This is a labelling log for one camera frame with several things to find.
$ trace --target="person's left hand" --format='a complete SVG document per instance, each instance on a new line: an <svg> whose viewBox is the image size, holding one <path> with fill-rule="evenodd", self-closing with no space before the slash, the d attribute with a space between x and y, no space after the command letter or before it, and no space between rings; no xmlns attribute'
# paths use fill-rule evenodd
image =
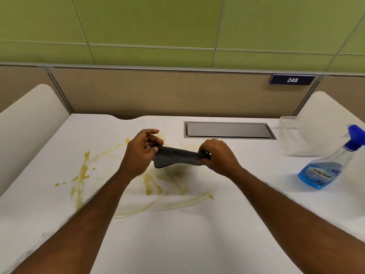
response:
<svg viewBox="0 0 365 274"><path fill-rule="evenodd" d="M118 172L129 179L141 175L150 165L153 156L158 151L158 146L163 145L163 140L153 134L157 129L144 129L140 131L127 145L127 150Z"/></svg>

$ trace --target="green wall panel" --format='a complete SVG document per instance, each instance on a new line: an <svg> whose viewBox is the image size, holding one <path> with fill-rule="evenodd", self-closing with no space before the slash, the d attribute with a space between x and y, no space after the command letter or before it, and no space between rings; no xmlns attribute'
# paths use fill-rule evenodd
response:
<svg viewBox="0 0 365 274"><path fill-rule="evenodd" d="M334 55L217 51L214 68L325 71Z"/></svg>
<svg viewBox="0 0 365 274"><path fill-rule="evenodd" d="M365 54L365 20L357 26L340 53Z"/></svg>
<svg viewBox="0 0 365 274"><path fill-rule="evenodd" d="M0 0L0 40L86 42L71 0Z"/></svg>
<svg viewBox="0 0 365 274"><path fill-rule="evenodd" d="M225 0L218 48L337 53L365 0Z"/></svg>
<svg viewBox="0 0 365 274"><path fill-rule="evenodd" d="M327 71L365 73L365 56L337 55Z"/></svg>
<svg viewBox="0 0 365 274"><path fill-rule="evenodd" d="M90 49L95 63L102 65L211 68L214 55L213 50L114 46L90 46Z"/></svg>
<svg viewBox="0 0 365 274"><path fill-rule="evenodd" d="M55 64L94 64L87 45L0 41L0 61Z"/></svg>
<svg viewBox="0 0 365 274"><path fill-rule="evenodd" d="M89 43L214 48L223 0L74 0Z"/></svg>

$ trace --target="person's right hand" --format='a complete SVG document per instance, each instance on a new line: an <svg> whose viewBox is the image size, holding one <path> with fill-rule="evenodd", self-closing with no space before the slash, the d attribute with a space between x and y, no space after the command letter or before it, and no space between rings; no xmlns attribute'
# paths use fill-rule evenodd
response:
<svg viewBox="0 0 365 274"><path fill-rule="evenodd" d="M214 172L231 179L242 169L232 150L222 140L208 139L200 147L199 152L208 151L212 158L200 161Z"/></svg>

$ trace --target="blue spray bottle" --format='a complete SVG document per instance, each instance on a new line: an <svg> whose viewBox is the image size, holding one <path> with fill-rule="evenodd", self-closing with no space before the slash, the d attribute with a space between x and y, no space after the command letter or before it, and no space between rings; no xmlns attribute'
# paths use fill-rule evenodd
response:
<svg viewBox="0 0 365 274"><path fill-rule="evenodd" d="M350 140L333 154L311 161L298 174L304 183L321 189L340 175L353 158L355 151L365 145L365 131L357 125L349 127Z"/></svg>

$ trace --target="blue liquid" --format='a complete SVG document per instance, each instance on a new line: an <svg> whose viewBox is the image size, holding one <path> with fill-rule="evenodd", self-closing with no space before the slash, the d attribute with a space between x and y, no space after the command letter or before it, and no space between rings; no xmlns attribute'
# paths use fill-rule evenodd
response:
<svg viewBox="0 0 365 274"><path fill-rule="evenodd" d="M298 174L304 183L316 189L321 189L337 178L341 173L342 165L338 162L309 163Z"/></svg>

